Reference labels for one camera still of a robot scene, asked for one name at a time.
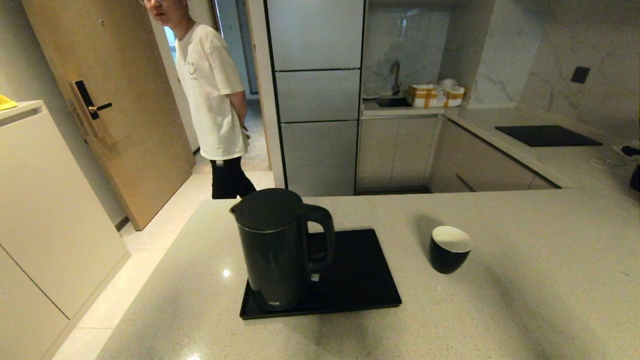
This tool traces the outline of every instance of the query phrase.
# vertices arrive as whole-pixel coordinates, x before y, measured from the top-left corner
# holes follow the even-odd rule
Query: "glasses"
[[[164,4],[166,0],[138,0],[142,5],[151,5],[154,1],[159,4]]]

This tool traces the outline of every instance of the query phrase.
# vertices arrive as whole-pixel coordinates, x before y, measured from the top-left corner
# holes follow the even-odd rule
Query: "faucet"
[[[394,61],[394,63],[391,65],[390,73],[395,74],[394,85],[391,88],[391,91],[393,92],[393,96],[397,96],[398,94],[400,94],[400,85],[402,84],[398,82],[398,76],[400,76],[400,61]]]

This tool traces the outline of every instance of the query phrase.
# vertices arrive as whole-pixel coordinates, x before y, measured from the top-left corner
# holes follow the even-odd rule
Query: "kettle lid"
[[[247,195],[231,208],[236,222],[253,231],[276,231],[298,220],[304,203],[297,193],[272,188]]]

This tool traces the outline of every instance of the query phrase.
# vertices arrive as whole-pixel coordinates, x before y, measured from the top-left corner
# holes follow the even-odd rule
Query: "electric kettle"
[[[310,274],[333,259],[335,231],[329,211],[303,203],[290,190],[272,188],[247,195],[230,212],[240,232],[256,305],[278,311],[302,303],[308,295]],[[324,239],[309,242],[307,222],[322,226],[326,243]]]

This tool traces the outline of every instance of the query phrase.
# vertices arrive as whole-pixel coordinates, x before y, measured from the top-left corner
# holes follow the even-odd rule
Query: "door handle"
[[[98,112],[100,110],[104,110],[106,108],[110,108],[112,106],[113,106],[113,104],[111,104],[110,102],[107,102],[106,104],[100,105],[98,107],[96,107],[96,106],[87,106],[86,109],[89,110],[90,113],[95,113],[95,112]]]
[[[78,110],[81,113],[83,122],[91,129],[94,137],[102,138],[104,136],[104,126],[101,122],[96,121],[100,118],[98,111],[109,108],[112,104],[109,102],[105,105],[95,106],[82,80],[69,81],[69,86],[76,98],[76,103],[80,105],[78,106]]]

